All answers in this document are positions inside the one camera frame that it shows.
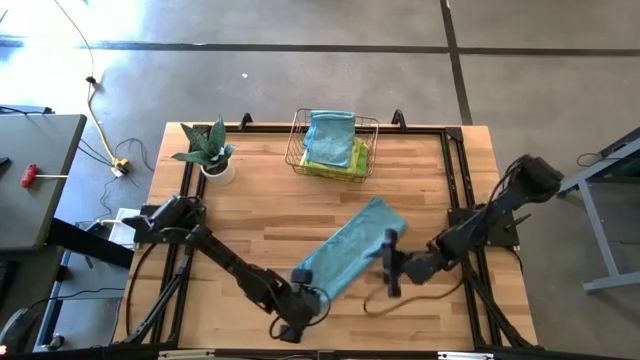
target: potted plant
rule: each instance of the potted plant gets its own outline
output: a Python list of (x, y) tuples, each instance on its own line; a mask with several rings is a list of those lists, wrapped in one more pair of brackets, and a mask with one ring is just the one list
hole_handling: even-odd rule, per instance
[(230, 183), (236, 174), (231, 164), (231, 153), (235, 150), (236, 145), (228, 144), (225, 146), (227, 132), (222, 117), (218, 116), (218, 120), (211, 127), (209, 139), (185, 124), (180, 124), (180, 126), (192, 145), (192, 151), (174, 154), (172, 158), (200, 164), (200, 171), (212, 184), (226, 185)]

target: gray table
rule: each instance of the gray table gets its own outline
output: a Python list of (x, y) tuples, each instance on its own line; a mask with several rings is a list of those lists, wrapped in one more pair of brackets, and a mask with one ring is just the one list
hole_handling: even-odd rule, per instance
[(53, 217), (65, 179), (36, 178), (28, 189), (20, 185), (31, 163), (40, 174), (68, 174), (86, 121), (84, 115), (0, 116), (0, 157), (11, 160), (0, 167), (0, 252), (40, 249), (46, 243), (130, 266), (131, 250)]
[(565, 179), (558, 191), (565, 197), (580, 191), (608, 276), (584, 283), (585, 292), (640, 284), (640, 271), (627, 271), (617, 258), (624, 255), (624, 245), (640, 243), (640, 178), (620, 177), (612, 172), (628, 159), (638, 159), (640, 136), (617, 144), (602, 160)]
[[(84, 115), (0, 116), (0, 157), (11, 160), (0, 167), (0, 260), (20, 263), (0, 308), (0, 325), (16, 310), (52, 295), (65, 248), (127, 269), (131, 264), (131, 250), (54, 218), (65, 179), (36, 179), (28, 189), (20, 184), (31, 163), (40, 174), (68, 174), (86, 120)], [(27, 349), (37, 337), (46, 343), (55, 322), (55, 301), (39, 307), (47, 309), (40, 315), (44, 325), (40, 334), (34, 327)]]

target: folded towel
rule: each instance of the folded towel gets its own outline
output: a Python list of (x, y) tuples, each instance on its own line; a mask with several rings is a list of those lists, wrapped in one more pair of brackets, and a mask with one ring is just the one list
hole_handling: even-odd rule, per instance
[[(369, 147), (365, 144), (364, 140), (359, 137), (353, 138), (353, 148), (351, 150), (351, 162), (349, 163), (348, 168), (343, 168), (340, 166), (333, 165), (325, 165), (317, 162), (307, 160), (307, 151), (304, 152), (302, 159), (300, 160), (300, 165), (307, 166), (313, 169), (318, 170), (330, 170), (332, 172), (339, 172), (343, 174), (355, 174), (355, 175), (366, 175), (367, 174), (367, 164), (369, 157)], [(335, 174), (331, 172), (313, 172), (306, 171), (307, 174), (317, 174), (321, 176), (325, 176), (328, 178), (335, 178)]]
[[(353, 219), (296, 267), (313, 271), (312, 286), (340, 295), (373, 262), (368, 257), (385, 241), (385, 230), (402, 235), (407, 221), (375, 197)], [(327, 299), (321, 300), (326, 305)]]
[(304, 137), (307, 160), (348, 167), (355, 135), (355, 114), (347, 111), (312, 110), (311, 126)]

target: succulent plant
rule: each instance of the succulent plant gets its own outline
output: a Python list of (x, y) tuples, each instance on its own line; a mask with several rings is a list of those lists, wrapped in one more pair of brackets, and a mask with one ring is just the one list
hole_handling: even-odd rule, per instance
[(227, 132), (224, 128), (222, 116), (211, 127), (209, 139), (203, 134), (185, 124), (180, 124), (184, 134), (187, 135), (192, 145), (190, 153), (173, 154), (172, 158), (180, 161), (194, 162), (203, 165), (207, 169), (215, 168), (224, 164), (231, 157), (231, 153), (236, 149), (236, 145), (224, 142)]

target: red handle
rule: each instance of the red handle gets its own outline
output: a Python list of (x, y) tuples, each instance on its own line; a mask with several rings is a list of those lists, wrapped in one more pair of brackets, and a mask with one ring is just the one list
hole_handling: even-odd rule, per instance
[(27, 166), (27, 169), (24, 171), (24, 174), (22, 175), (22, 181), (20, 181), (20, 185), (22, 185), (22, 187), (25, 189), (31, 186), (31, 184), (33, 184), (33, 181), (36, 179), (37, 172), (38, 167), (36, 166), (36, 164), (29, 164), (29, 166)]

